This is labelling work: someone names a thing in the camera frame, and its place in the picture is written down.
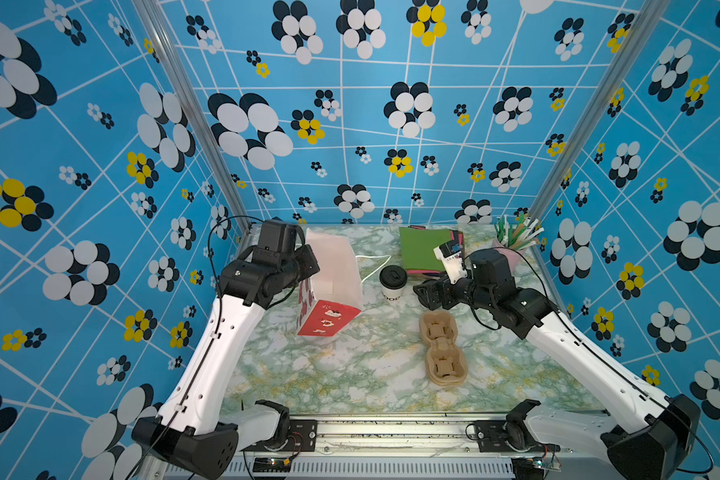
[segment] wallpaper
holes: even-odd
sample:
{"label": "wallpaper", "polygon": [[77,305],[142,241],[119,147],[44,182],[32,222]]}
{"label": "wallpaper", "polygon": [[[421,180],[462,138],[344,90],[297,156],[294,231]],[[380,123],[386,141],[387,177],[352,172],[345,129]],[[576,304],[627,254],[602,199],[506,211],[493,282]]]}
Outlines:
{"label": "wallpaper", "polygon": [[0,2],[0,479],[124,478],[236,250],[160,60],[129,2]]}
{"label": "wallpaper", "polygon": [[672,2],[603,110],[540,249],[579,328],[699,404],[720,480],[720,2]]}
{"label": "wallpaper", "polygon": [[159,4],[250,214],[486,224],[532,204],[642,0]]}

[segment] paper bag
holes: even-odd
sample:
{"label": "paper bag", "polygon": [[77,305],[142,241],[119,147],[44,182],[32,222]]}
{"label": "paper bag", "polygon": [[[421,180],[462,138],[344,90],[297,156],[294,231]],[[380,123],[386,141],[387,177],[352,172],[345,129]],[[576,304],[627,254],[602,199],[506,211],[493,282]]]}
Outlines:
{"label": "paper bag", "polygon": [[307,229],[320,271],[298,286],[298,334],[334,336],[362,312],[362,284],[355,252],[346,236]]}

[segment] robotic arm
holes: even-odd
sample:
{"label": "robotic arm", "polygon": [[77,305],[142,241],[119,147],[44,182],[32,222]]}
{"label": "robotic arm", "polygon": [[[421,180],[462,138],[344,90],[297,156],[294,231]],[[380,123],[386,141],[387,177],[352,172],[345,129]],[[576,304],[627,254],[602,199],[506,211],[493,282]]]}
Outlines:
{"label": "robotic arm", "polygon": [[[606,355],[546,296],[518,288],[498,251],[472,253],[467,274],[455,242],[435,250],[451,268],[448,276],[414,287],[425,307],[450,310],[466,303],[488,310],[499,325],[555,359],[605,405],[608,415],[589,416],[525,400],[507,415],[513,448],[566,445],[610,462],[627,480],[666,480],[674,473],[690,453],[699,423],[700,409],[690,398],[669,398]],[[456,260],[461,270],[452,273]]]}
{"label": "robotic arm", "polygon": [[[250,254],[249,262],[245,258]],[[287,407],[259,400],[223,425],[221,402],[242,349],[272,298],[317,272],[300,226],[278,219],[264,222],[259,244],[222,270],[219,298],[213,301],[192,360],[157,417],[136,423],[134,441],[145,452],[204,478],[218,478],[239,449],[260,441],[282,445],[288,433]]]}

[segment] green folder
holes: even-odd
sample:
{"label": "green folder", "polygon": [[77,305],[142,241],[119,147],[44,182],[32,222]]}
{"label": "green folder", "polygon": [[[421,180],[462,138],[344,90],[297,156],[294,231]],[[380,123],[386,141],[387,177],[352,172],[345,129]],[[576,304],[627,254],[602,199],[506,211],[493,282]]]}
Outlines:
{"label": "green folder", "polygon": [[457,230],[425,230],[404,226],[400,228],[400,248],[403,268],[409,274],[436,274],[445,270],[443,263],[435,258],[434,248],[451,240],[458,240],[464,247],[464,237]]}

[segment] green and white marble surface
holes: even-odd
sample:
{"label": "green and white marble surface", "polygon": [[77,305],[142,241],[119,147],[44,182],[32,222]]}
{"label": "green and white marble surface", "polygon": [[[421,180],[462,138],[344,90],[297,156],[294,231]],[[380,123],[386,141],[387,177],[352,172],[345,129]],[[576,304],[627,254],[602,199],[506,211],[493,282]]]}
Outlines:
{"label": "green and white marble surface", "polygon": [[[495,238],[492,225],[460,227],[467,252],[489,247]],[[309,228],[347,236],[356,255],[391,254],[389,265],[402,264],[397,226]],[[540,271],[532,255],[526,257]],[[383,261],[358,259],[361,277]],[[519,286],[542,290],[522,261],[515,279]],[[422,280],[409,277],[402,298],[387,302],[378,274],[372,276],[364,283],[363,313],[332,339],[297,336],[297,295],[292,295],[270,310],[251,335],[221,413],[239,410],[240,400],[252,405],[260,398],[288,406],[292,414],[506,412],[526,398],[566,410],[603,408],[546,354],[511,331],[486,330],[464,305],[450,311],[458,322],[456,344],[467,358],[469,377],[458,387],[433,384],[424,369],[426,347],[418,328],[425,308],[411,290]],[[478,314],[484,322],[490,319],[485,310]]]}

